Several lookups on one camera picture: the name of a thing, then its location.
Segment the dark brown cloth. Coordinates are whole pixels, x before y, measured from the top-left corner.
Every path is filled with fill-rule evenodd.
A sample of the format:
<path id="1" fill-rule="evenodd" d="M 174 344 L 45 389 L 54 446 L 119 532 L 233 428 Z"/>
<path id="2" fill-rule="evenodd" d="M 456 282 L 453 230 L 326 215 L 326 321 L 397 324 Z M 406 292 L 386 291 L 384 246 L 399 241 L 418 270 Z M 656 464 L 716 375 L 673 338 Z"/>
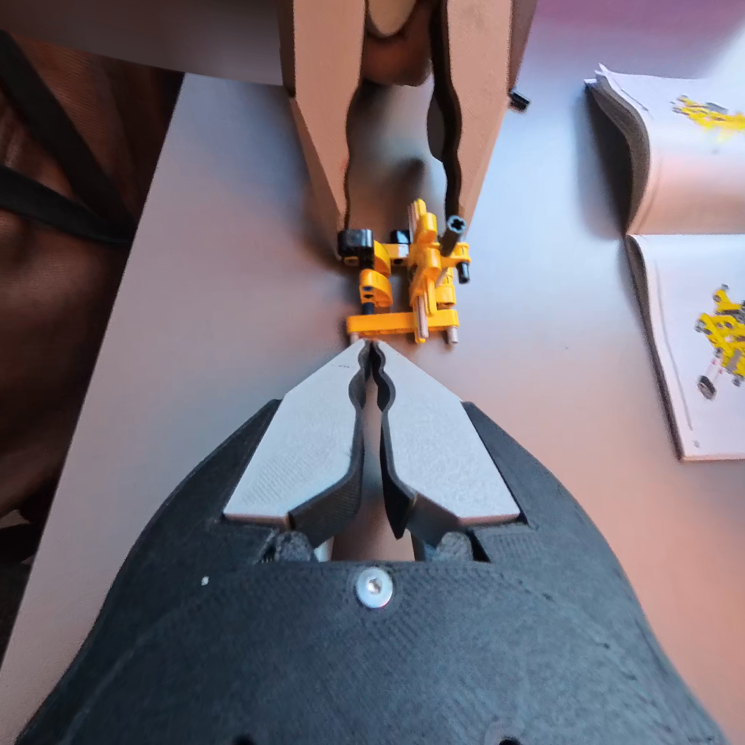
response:
<path id="1" fill-rule="evenodd" d="M 3 31 L 5 652 L 182 74 Z"/>

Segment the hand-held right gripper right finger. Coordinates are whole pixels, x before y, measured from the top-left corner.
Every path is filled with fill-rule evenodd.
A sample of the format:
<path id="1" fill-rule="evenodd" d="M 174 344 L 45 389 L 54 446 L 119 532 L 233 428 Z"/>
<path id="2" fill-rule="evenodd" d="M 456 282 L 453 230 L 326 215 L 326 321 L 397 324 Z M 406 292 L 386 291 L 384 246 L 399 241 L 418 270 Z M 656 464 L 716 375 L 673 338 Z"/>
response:
<path id="1" fill-rule="evenodd" d="M 514 522 L 520 509 L 464 402 L 387 343 L 370 345 L 380 461 L 393 534 L 437 545 L 448 532 Z"/>

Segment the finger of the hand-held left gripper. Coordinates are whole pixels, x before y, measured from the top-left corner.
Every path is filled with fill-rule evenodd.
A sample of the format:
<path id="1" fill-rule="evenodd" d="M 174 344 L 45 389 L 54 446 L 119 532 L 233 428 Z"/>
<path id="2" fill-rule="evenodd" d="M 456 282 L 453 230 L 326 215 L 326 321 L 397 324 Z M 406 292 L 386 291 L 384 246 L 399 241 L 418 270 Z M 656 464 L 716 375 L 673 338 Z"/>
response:
<path id="1" fill-rule="evenodd" d="M 469 227 L 518 77 L 537 1 L 435 2 L 428 143 L 445 173 L 444 216 Z"/>
<path id="2" fill-rule="evenodd" d="M 360 84 L 365 1 L 278 3 L 282 83 L 308 168 L 322 234 L 338 254 L 347 228 L 348 117 Z"/>

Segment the yellow lego model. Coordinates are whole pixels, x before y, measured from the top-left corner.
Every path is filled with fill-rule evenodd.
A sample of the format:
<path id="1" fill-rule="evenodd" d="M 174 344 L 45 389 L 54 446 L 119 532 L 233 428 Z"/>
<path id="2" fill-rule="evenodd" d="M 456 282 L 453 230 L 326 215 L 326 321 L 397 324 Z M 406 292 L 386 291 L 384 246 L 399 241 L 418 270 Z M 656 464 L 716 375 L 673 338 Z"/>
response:
<path id="1" fill-rule="evenodd" d="M 447 343 L 458 342 L 455 282 L 470 282 L 470 246 L 464 241 L 467 224 L 457 215 L 448 217 L 438 232 L 437 218 L 423 199 L 408 207 L 408 229 L 392 231 L 388 242 L 373 237 L 370 229 L 344 229 L 338 233 L 338 255 L 359 270 L 361 313 L 347 318 L 352 342 L 362 338 L 411 334 L 424 343 L 433 332 L 442 332 Z M 393 312 L 391 276 L 405 270 L 411 309 Z"/>

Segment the person's left hand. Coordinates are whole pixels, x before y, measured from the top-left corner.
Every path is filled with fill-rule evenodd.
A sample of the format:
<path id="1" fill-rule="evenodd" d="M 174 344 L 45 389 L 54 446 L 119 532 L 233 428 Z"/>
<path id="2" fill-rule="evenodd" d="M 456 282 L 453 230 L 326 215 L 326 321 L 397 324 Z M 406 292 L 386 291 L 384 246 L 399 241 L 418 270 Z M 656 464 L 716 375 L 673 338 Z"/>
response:
<path id="1" fill-rule="evenodd" d="M 431 71 L 432 5 L 415 5 L 402 28 L 379 38 L 366 31 L 361 54 L 360 76 L 382 86 L 421 85 Z"/>

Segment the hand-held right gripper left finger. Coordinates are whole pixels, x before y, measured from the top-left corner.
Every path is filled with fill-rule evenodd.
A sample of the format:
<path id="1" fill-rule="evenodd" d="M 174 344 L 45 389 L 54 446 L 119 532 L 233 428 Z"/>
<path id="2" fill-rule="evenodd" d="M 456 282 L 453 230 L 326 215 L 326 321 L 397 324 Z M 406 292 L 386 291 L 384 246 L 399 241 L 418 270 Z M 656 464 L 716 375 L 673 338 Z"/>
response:
<path id="1" fill-rule="evenodd" d="M 358 512 L 369 343 L 359 340 L 279 403 L 223 510 L 226 518 L 304 534 L 312 547 Z"/>

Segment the lego instruction booklet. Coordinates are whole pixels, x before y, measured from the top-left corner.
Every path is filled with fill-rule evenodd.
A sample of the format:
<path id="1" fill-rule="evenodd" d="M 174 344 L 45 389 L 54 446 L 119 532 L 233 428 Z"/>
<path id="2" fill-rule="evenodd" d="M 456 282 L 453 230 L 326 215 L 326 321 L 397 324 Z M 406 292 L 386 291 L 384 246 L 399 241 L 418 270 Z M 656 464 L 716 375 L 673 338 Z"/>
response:
<path id="1" fill-rule="evenodd" d="M 676 454 L 742 461 L 743 73 L 585 83 L 629 148 L 625 247 Z"/>

